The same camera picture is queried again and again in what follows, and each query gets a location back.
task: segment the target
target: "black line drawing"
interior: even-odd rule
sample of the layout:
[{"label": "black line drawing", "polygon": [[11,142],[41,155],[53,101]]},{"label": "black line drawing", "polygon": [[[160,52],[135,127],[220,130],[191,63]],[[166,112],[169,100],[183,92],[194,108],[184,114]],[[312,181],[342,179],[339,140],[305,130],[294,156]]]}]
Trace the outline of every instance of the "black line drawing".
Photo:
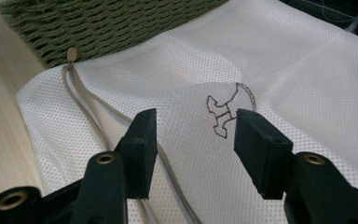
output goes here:
[{"label": "black line drawing", "polygon": [[256,110],[255,97],[252,94],[252,91],[242,83],[237,82],[235,83],[235,85],[236,90],[234,94],[225,103],[220,105],[211,95],[208,95],[208,99],[206,101],[206,106],[208,107],[209,113],[213,114],[214,118],[216,119],[216,124],[213,126],[213,130],[218,136],[221,136],[223,138],[227,138],[226,124],[237,118],[233,116],[231,108],[228,104],[235,99],[240,89],[244,90],[248,94],[249,100],[252,104],[252,110]]}]

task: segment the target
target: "light wood surface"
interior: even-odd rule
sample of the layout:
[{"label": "light wood surface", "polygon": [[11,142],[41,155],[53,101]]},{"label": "light wood surface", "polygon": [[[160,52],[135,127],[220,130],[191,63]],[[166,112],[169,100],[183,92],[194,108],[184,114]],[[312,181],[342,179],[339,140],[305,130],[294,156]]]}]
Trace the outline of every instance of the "light wood surface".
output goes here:
[{"label": "light wood surface", "polygon": [[0,16],[0,192],[41,188],[34,151],[15,94],[44,68]]}]

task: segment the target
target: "brass insert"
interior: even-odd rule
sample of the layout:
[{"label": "brass insert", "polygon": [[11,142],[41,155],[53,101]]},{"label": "brass insert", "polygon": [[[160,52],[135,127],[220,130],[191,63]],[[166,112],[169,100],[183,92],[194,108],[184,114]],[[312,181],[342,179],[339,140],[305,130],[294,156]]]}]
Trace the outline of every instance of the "brass insert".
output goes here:
[{"label": "brass insert", "polygon": [[6,211],[15,208],[25,202],[27,198],[28,193],[24,190],[10,193],[0,201],[0,210]]},{"label": "brass insert", "polygon": [[304,159],[312,164],[315,164],[315,165],[324,164],[324,160],[316,155],[305,155]]},{"label": "brass insert", "polygon": [[107,164],[115,159],[113,155],[102,155],[98,157],[97,162],[100,164]]}]

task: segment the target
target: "white mesh bag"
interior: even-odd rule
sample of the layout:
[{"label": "white mesh bag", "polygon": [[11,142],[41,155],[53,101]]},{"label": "white mesh bag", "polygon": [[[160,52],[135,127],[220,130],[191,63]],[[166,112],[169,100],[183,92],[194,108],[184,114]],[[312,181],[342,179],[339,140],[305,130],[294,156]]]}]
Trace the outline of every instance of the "white mesh bag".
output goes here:
[{"label": "white mesh bag", "polygon": [[81,178],[149,108],[159,153],[150,201],[129,201],[130,223],[287,223],[233,150],[237,108],[262,114],[294,152],[326,156],[358,188],[358,36],[279,1],[232,0],[75,69],[64,79],[62,66],[49,69],[17,95],[45,193]]}]

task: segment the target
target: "wicker basket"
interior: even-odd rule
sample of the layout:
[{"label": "wicker basket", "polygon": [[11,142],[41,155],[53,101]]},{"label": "wicker basket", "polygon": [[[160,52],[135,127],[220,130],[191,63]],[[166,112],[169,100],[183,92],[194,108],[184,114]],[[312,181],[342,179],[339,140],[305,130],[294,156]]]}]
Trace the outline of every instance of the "wicker basket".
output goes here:
[{"label": "wicker basket", "polygon": [[0,13],[46,67],[138,45],[227,0],[0,0]]}]

